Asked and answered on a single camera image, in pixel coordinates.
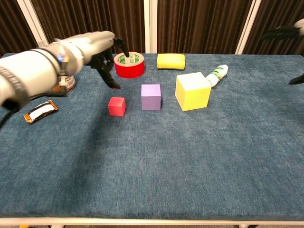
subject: red tape roll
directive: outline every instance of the red tape roll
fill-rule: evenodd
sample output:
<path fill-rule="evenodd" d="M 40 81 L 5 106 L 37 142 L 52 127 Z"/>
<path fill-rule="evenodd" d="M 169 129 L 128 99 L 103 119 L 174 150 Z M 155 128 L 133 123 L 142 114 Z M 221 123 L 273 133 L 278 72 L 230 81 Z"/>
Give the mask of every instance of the red tape roll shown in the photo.
<path fill-rule="evenodd" d="M 124 53 L 114 57 L 116 73 L 120 77 L 135 78 L 144 73 L 144 58 L 137 52 L 129 52 L 129 58 Z"/>

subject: wooden block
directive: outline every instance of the wooden block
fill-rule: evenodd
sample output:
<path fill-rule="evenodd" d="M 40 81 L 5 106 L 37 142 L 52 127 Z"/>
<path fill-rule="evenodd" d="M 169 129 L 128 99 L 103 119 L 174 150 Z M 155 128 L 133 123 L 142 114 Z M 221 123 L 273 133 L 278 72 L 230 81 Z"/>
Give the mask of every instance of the wooden block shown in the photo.
<path fill-rule="evenodd" d="M 201 72 L 176 76 L 175 97 L 183 111 L 207 107 L 210 92 L 211 83 Z"/>
<path fill-rule="evenodd" d="M 109 113 L 113 116 L 124 116 L 126 109 L 124 97 L 112 97 L 108 104 Z"/>
<path fill-rule="evenodd" d="M 142 85 L 142 110 L 160 110 L 161 98 L 160 84 Z"/>

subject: white bottle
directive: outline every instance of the white bottle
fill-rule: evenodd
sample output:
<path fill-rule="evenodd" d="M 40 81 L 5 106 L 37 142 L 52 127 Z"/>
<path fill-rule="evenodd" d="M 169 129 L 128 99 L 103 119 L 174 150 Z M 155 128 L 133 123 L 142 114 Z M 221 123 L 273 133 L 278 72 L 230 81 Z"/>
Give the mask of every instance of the white bottle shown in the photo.
<path fill-rule="evenodd" d="M 214 71 L 212 71 L 212 73 L 210 73 L 206 79 L 211 82 L 211 87 L 213 87 L 227 74 L 227 72 L 228 66 L 220 65 Z"/>

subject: yellow cube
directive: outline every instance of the yellow cube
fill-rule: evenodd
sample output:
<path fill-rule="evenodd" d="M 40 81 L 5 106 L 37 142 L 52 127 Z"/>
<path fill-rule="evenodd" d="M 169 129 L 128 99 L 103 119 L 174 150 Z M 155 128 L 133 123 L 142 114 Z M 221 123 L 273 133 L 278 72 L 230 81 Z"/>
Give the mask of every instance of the yellow cube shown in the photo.
<path fill-rule="evenodd" d="M 201 72 L 177 75 L 175 96 L 183 111 L 207 107 L 211 83 Z"/>
<path fill-rule="evenodd" d="M 186 67 L 186 58 L 184 54 L 158 54 L 156 65 L 158 69 L 184 70 Z"/>

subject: table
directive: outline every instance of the table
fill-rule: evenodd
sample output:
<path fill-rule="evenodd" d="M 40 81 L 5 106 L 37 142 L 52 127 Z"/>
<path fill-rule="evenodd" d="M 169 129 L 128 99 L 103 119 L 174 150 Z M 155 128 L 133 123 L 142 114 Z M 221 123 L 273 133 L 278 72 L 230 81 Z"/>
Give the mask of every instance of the table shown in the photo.
<path fill-rule="evenodd" d="M 118 91 L 84 67 L 68 97 L 51 98 L 58 112 L 27 124 L 40 98 L 5 124 L 0 224 L 304 224 L 304 85 L 288 85 L 304 59 L 186 54 L 177 71 L 144 57 L 139 78 L 112 70 Z M 221 64 L 208 107 L 183 112 L 176 75 Z M 142 111 L 141 84 L 155 83 L 162 108 Z M 112 96 L 124 117 L 108 114 Z"/>

